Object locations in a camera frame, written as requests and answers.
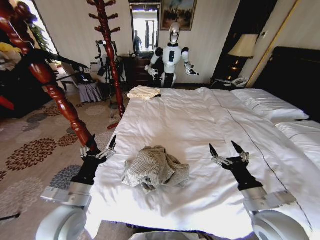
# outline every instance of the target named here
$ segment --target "folded towel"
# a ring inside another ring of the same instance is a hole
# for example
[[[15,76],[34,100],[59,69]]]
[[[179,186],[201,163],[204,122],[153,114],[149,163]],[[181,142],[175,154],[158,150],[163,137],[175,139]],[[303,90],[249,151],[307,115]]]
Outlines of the folded towel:
[[[152,88],[148,86],[136,86],[129,93],[128,98],[141,98],[144,101],[148,101],[160,94],[160,89]]]

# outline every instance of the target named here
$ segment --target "window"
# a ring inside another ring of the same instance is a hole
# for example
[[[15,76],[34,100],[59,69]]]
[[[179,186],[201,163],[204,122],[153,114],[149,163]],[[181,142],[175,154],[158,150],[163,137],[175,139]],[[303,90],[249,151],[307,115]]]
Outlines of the window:
[[[16,2],[24,2],[30,8],[30,12],[36,16],[37,21],[34,21],[32,24],[29,24],[29,27],[38,42],[40,48],[47,52],[58,54],[58,51],[47,31],[47,28],[42,21],[42,18],[38,12],[37,7],[32,0],[17,0]]]

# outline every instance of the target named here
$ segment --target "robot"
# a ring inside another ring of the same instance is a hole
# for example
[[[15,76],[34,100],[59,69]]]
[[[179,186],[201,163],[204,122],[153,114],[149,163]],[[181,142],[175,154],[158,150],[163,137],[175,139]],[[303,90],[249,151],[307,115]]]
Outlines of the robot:
[[[259,240],[308,240],[304,228],[291,217],[271,209],[296,201],[288,191],[267,193],[247,169],[249,153],[231,141],[239,154],[237,157],[224,158],[218,155],[209,144],[212,161],[223,169],[232,172],[238,182],[238,190],[244,197],[244,208],[252,221],[252,228]]]
[[[80,148],[83,165],[71,180],[68,190],[46,187],[41,198],[61,204],[46,216],[39,225],[36,240],[77,240],[85,229],[87,210],[91,203],[90,190],[94,185],[96,171],[100,164],[110,159],[116,151],[116,136],[104,151],[90,151],[90,141]]]
[[[149,66],[145,66],[146,70],[152,77],[153,80],[161,80],[161,87],[172,88],[176,82],[177,75],[175,74],[176,65],[182,57],[184,61],[184,69],[187,75],[199,75],[194,71],[194,66],[189,62],[189,48],[184,47],[181,49],[177,43],[180,35],[180,26],[177,22],[173,23],[170,27],[170,42],[165,48],[158,47],[150,61]],[[153,69],[153,65],[157,60],[162,57],[164,64],[164,73],[159,77],[157,69]]]
[[[267,194],[263,185],[248,171],[249,153],[232,142],[238,157],[224,158],[210,146],[212,161],[229,170],[238,182],[238,189],[244,196],[244,207],[252,220],[252,228],[260,240],[309,240],[303,227],[291,217],[278,211],[270,210],[296,199],[288,191]],[[95,183],[94,177],[99,164],[106,162],[116,152],[116,136],[109,148],[104,151],[80,149],[84,161],[80,172],[71,180],[69,190],[47,187],[41,195],[46,201],[59,202],[61,206],[51,212],[41,222],[36,233],[36,240],[76,240],[85,228],[86,213],[91,202],[90,189]],[[166,232],[155,232],[155,239],[164,240]],[[184,233],[175,232],[170,239],[181,239]],[[146,239],[133,235],[131,240]]]

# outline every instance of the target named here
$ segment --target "lamp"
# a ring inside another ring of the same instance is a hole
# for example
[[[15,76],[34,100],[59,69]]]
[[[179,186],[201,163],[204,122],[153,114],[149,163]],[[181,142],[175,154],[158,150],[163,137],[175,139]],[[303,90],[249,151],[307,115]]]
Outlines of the lamp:
[[[254,56],[254,48],[258,38],[258,34],[243,34],[236,45],[228,53],[228,55],[237,57],[235,62],[229,66],[226,79],[232,81],[236,79],[247,59]]]

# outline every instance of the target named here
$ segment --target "pillow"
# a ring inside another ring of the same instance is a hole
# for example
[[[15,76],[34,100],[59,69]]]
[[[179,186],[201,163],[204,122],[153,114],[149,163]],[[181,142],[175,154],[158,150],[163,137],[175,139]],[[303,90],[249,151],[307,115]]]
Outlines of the pillow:
[[[315,121],[282,122],[275,125],[320,169],[320,124]]]
[[[247,107],[274,124],[309,118],[299,108],[262,89],[248,88],[233,90],[231,92]]]

